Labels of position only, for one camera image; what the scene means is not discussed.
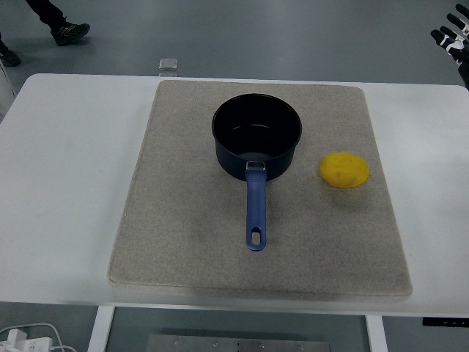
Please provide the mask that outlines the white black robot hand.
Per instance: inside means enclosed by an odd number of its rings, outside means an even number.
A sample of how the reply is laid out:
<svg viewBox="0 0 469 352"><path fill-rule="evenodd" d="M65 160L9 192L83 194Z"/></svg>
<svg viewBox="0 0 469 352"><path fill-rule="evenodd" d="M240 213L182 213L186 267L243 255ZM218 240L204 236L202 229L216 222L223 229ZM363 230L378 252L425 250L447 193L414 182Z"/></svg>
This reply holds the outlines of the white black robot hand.
<svg viewBox="0 0 469 352"><path fill-rule="evenodd" d="M465 88L468 89L468 7L458 3L455 9L462 18L452 13L449 13L446 18L459 31L441 26L439 29L433 29L430 35L457 64L458 74Z"/></svg>

